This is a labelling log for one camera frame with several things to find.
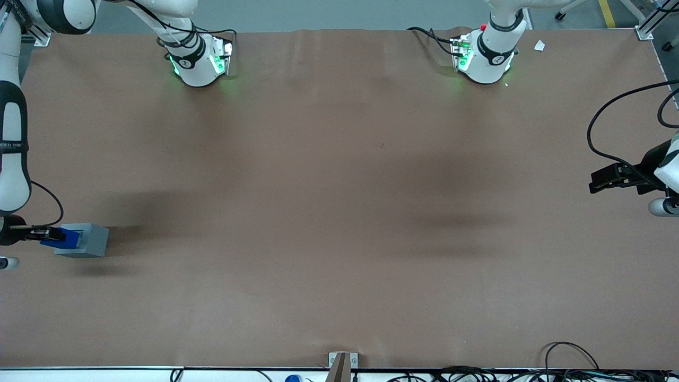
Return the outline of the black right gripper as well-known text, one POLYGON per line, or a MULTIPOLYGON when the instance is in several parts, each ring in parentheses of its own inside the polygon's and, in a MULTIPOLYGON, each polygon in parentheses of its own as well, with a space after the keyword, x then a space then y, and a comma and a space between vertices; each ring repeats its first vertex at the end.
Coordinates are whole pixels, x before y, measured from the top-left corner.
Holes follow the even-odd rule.
POLYGON ((61 228, 32 227, 19 215, 1 217, 1 246, 10 246, 23 241, 31 233, 31 241, 66 242, 67 231, 61 228))

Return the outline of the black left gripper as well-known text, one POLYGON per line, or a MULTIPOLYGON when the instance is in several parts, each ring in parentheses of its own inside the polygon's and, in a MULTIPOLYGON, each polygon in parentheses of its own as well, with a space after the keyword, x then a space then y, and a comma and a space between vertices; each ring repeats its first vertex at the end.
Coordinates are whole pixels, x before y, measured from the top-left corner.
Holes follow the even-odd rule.
MULTIPOLYGON (((635 188, 637 194, 648 194, 652 192, 667 192, 667 186, 654 175, 655 170, 660 166, 660 162, 665 158, 670 148, 671 141, 653 147, 643 155, 640 163, 633 166, 636 172, 629 166, 616 163, 614 165, 619 178, 614 184, 614 188, 635 188)), ((605 184, 611 182, 612 166, 605 166, 593 172, 593 183, 589 184, 589 193, 596 194, 605 189, 605 184)))

